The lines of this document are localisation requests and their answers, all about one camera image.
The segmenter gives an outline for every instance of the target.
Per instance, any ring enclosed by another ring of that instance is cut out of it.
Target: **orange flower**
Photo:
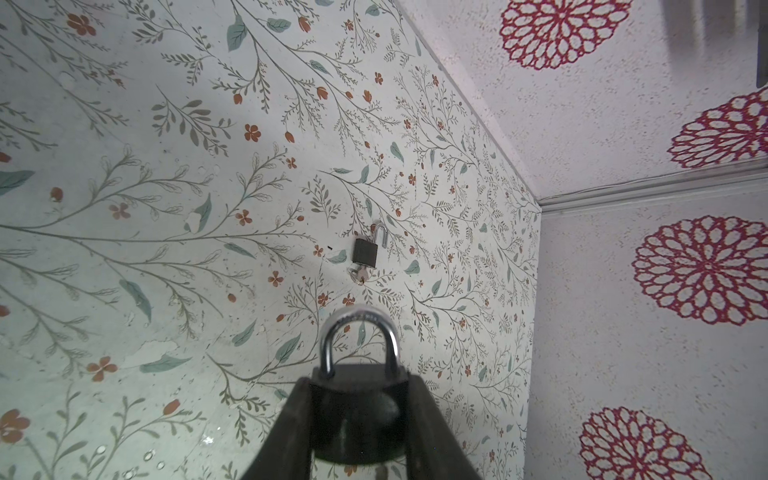
[[[117,205],[109,206],[109,210],[112,210],[112,218],[114,218],[115,220],[120,220],[121,217],[131,218],[131,214],[126,211],[127,209],[128,209],[128,204],[126,204],[125,202],[120,204],[120,208],[118,208]]]
[[[109,373],[115,373],[118,370],[118,366],[109,363],[110,358],[108,356],[102,356],[101,359],[98,361],[98,365],[95,363],[88,363],[88,366],[85,367],[85,369],[91,373],[95,373],[93,381],[94,382],[100,382],[104,379],[104,372]]]
[[[259,137],[261,137],[261,132],[259,131],[259,128],[256,125],[245,124],[246,140],[259,141]]]
[[[248,214],[250,212],[248,210],[243,210],[243,213],[241,214],[235,214],[235,218],[237,218],[240,221],[240,225],[245,225],[246,223],[253,222],[252,219],[248,218]]]
[[[272,283],[272,286],[278,286],[283,282],[284,278],[279,276],[279,272],[277,270],[272,272],[272,276],[266,279],[267,282]]]
[[[17,409],[8,410],[0,418],[0,442],[16,443],[24,437],[22,430],[29,427],[29,419],[18,414]]]
[[[78,17],[74,13],[71,13],[67,15],[67,18],[69,18],[69,20],[67,21],[67,25],[74,28],[75,31],[78,33],[78,35],[82,36],[82,35],[85,35],[86,33],[89,33],[92,36],[96,35],[96,29],[89,25],[91,22],[88,20],[88,17],[86,17],[85,15],[80,15]]]
[[[181,403],[178,400],[174,400],[173,402],[169,403],[163,409],[163,415],[170,415],[171,413],[176,412],[176,409],[179,408],[179,405],[181,405]]]
[[[301,28],[303,31],[311,30],[310,21],[304,17],[299,17],[299,28]]]
[[[59,187],[53,187],[51,189],[51,201],[60,202],[64,198],[64,191]]]

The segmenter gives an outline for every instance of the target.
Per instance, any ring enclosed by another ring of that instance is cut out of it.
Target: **red flower pattern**
[[[699,168],[768,154],[766,113],[768,88],[705,111],[672,139],[672,161]]]
[[[573,63],[613,36],[632,0],[511,0],[502,13],[509,59],[536,70]]]
[[[85,369],[91,373],[95,373],[93,378],[94,382],[100,382],[104,379],[104,372],[115,373],[118,370],[118,366],[110,363],[110,358],[108,356],[102,356],[98,361],[98,365],[95,363],[88,363],[88,366],[85,367]]]
[[[29,419],[20,417],[17,409],[8,410],[0,418],[0,442],[16,443],[24,434],[22,430],[29,427]]]
[[[582,428],[580,455],[592,478],[712,480],[684,436],[643,412],[603,409]]]
[[[768,319],[768,228],[737,217],[662,226],[636,250],[634,279],[658,306],[706,323]]]

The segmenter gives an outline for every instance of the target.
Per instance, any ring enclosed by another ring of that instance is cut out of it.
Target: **padlock body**
[[[344,465],[387,462],[406,453],[408,373],[387,376],[384,365],[335,365],[325,379],[315,368],[312,448],[315,457]]]
[[[355,239],[355,246],[352,250],[352,261],[360,265],[376,268],[376,257],[379,253],[379,246],[363,238]]]

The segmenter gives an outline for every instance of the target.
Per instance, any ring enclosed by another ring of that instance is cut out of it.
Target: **wall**
[[[765,478],[767,204],[544,219],[526,478]]]
[[[394,5],[0,12],[0,478],[236,478],[350,303],[483,476],[522,476],[540,210]]]

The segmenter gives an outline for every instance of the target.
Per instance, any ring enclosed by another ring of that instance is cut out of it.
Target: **padlock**
[[[333,365],[333,338],[344,325],[371,322],[384,335],[383,364]],[[315,457],[333,463],[365,465],[405,454],[409,374],[399,365],[396,328],[370,306],[337,310],[319,337],[320,367],[310,380]]]
[[[372,268],[376,268],[376,256],[379,253],[379,245],[376,244],[379,238],[379,231],[384,234],[382,236],[382,248],[386,249],[387,239],[389,239],[389,230],[384,226],[384,223],[374,223],[376,226],[376,232],[373,237],[373,242],[369,242],[364,238],[356,238],[355,246],[352,250],[352,261],[361,265],[367,265]]]

